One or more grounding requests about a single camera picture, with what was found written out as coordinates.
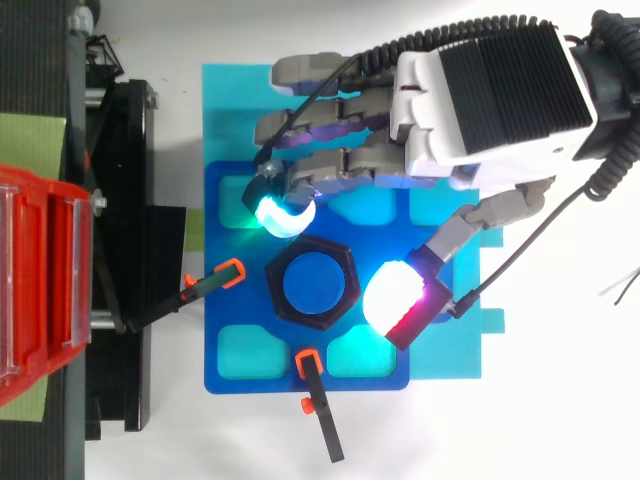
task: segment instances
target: coiled cable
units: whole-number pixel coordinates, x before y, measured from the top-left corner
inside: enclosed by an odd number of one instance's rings
[[[503,15],[501,17],[476,18],[475,20],[452,23],[448,26],[444,25],[424,32],[416,32],[361,54],[360,70],[364,76],[370,77],[387,68],[395,67],[398,64],[398,58],[404,52],[430,52],[438,47],[460,40],[485,37],[518,27],[534,26],[537,23],[537,17],[527,19],[526,15]],[[546,25],[547,23],[546,20],[542,20],[540,25]]]
[[[598,10],[591,20],[589,41],[601,40],[640,84],[640,31],[618,14]],[[605,200],[640,157],[640,116],[632,116],[627,132],[585,185],[594,202]]]

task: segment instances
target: glowing fingertip sensor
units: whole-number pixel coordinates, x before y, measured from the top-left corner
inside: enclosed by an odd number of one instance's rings
[[[260,200],[255,217],[271,235],[278,238],[295,237],[309,226],[316,216],[316,204],[313,200],[298,215],[292,215],[270,197]]]
[[[418,272],[405,262],[386,262],[364,292],[364,317],[374,330],[386,336],[423,297],[424,279]]]
[[[406,350],[440,313],[452,293],[436,278],[426,250],[412,250],[407,261],[386,262],[364,292],[362,308],[369,325],[399,350]]]

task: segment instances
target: red plastic bin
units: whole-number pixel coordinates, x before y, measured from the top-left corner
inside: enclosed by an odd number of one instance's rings
[[[92,225],[83,189],[0,165],[0,406],[86,346]]]

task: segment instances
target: hexagon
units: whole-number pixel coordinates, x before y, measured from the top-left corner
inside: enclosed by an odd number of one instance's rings
[[[284,277],[289,265],[301,255],[323,253],[339,265],[344,275],[344,290],[333,307],[321,313],[305,313],[295,308],[287,299]],[[314,235],[300,235],[289,243],[265,267],[267,285],[276,315],[316,330],[328,330],[358,301],[361,294],[351,248]]]

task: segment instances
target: orange clamp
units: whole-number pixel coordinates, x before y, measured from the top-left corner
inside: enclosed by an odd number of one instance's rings
[[[322,375],[324,372],[324,368],[322,368],[322,362],[320,361],[320,355],[315,348],[305,348],[296,354],[296,367],[298,367],[298,374],[300,378],[306,380],[307,376],[304,374],[304,369],[302,368],[302,359],[304,357],[312,356],[316,360],[316,367],[318,367],[318,373]]]
[[[238,260],[237,258],[230,258],[226,262],[221,263],[220,265],[218,265],[216,268],[213,269],[213,272],[214,273],[218,273],[220,270],[224,270],[225,268],[230,267],[230,266],[236,267],[236,270],[238,270],[238,276],[236,278],[234,278],[233,280],[225,283],[222,286],[222,288],[224,288],[225,290],[227,288],[233,287],[234,285],[237,285],[242,280],[247,278],[247,270],[244,268],[244,265],[242,264],[242,262],[240,260]]]
[[[188,273],[185,274],[184,276],[184,286],[185,288],[191,288],[193,287],[196,283],[198,283],[198,280],[196,280],[195,278],[193,278],[191,275],[189,275]]]
[[[313,407],[311,397],[304,397],[302,400],[300,400],[300,405],[302,406],[302,411],[305,415],[311,415],[316,411],[316,409]]]

